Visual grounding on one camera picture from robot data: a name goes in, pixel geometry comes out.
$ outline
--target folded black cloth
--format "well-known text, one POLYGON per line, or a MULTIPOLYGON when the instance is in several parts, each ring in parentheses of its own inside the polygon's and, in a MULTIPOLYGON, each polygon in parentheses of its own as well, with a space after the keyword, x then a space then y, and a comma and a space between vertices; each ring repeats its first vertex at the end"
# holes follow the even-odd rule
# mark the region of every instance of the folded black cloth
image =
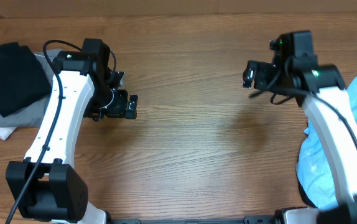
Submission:
POLYGON ((0 45, 0 115, 6 117, 50 94, 42 65, 27 46, 0 45))

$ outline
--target gray fabric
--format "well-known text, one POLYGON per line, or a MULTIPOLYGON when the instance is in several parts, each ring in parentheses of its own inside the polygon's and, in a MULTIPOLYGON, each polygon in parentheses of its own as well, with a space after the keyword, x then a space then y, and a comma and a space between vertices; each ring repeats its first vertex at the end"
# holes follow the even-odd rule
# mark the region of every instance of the gray fabric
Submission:
MULTIPOLYGON (((51 60, 61 51, 61 49, 48 50, 47 55, 51 60)), ((46 59, 43 56, 43 52, 35 53, 36 59, 42 64, 43 69, 45 70, 47 80, 52 84, 53 80, 53 71, 48 65, 46 59)), ((46 111, 47 104, 49 103, 49 97, 46 96, 39 101, 29 105, 26 108, 23 108, 14 114, 6 116, 3 118, 0 115, 0 127, 40 127, 42 120, 46 111)))

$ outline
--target white garment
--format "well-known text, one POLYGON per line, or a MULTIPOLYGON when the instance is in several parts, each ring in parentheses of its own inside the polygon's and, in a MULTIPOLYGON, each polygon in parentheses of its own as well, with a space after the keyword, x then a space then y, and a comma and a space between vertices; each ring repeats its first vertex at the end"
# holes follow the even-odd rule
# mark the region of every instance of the white garment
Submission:
POLYGON ((0 139, 6 140, 16 127, 0 128, 0 139))

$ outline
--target wooden floor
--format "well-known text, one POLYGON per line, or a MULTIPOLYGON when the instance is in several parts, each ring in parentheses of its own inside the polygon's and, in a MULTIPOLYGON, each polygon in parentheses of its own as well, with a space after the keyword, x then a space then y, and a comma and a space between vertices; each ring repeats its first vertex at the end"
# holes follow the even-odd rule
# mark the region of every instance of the wooden floor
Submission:
MULTIPOLYGON (((114 218, 241 218, 303 205, 303 111, 294 101, 271 105, 270 94, 249 100, 241 85, 248 60, 271 61, 268 40, 305 29, 320 63, 336 64, 350 84, 357 13, 0 19, 0 44, 40 51, 49 39, 99 38, 127 72, 137 120, 86 119, 76 144, 75 168, 98 208, 114 218)), ((23 158, 36 133, 19 128, 0 140, 0 223, 14 203, 7 163, 23 158)))

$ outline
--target blue fabric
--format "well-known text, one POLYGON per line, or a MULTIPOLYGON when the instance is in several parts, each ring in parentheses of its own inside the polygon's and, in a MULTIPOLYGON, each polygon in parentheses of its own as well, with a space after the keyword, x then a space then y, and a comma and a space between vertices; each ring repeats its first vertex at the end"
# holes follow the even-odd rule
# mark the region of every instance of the blue fabric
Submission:
MULTIPOLYGON (((357 77, 351 82, 347 92, 350 96, 351 110, 357 122, 357 77)), ((296 167, 297 178, 315 206, 320 209, 335 207, 337 201, 332 173, 310 120, 304 133, 308 137, 300 148, 299 162, 296 167)))

